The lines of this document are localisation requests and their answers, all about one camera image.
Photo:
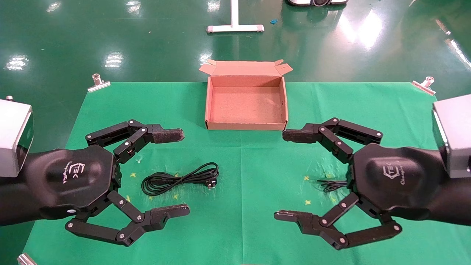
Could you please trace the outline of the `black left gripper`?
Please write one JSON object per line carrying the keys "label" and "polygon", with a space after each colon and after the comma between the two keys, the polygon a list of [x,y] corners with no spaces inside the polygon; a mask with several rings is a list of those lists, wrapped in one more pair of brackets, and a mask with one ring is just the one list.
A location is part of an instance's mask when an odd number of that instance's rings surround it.
{"label": "black left gripper", "polygon": [[[1,178],[0,224],[59,220],[76,215],[65,228],[87,239],[130,246],[142,235],[162,230],[170,218],[190,214],[187,204],[140,212],[116,190],[118,164],[125,164],[148,143],[180,142],[180,128],[129,120],[87,134],[85,149],[33,153],[15,178]],[[104,147],[121,142],[113,154]],[[90,217],[114,205],[131,221],[121,230],[88,223]]]}

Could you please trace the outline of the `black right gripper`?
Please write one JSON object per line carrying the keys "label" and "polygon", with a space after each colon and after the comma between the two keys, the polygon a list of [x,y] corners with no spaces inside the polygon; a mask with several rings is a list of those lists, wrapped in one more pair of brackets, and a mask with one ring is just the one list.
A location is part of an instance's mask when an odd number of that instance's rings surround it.
{"label": "black right gripper", "polygon": [[[320,143],[341,163],[351,163],[348,177],[353,193],[323,216],[279,210],[274,218],[296,223],[301,233],[319,236],[336,250],[395,237],[402,227],[391,216],[470,225],[470,178],[450,178],[438,150],[386,148],[379,145],[382,137],[380,131],[337,118],[320,124],[306,123],[299,130],[284,130],[285,141]],[[365,147],[354,154],[341,138]],[[335,222],[356,205],[381,225],[353,233],[340,232]]]}

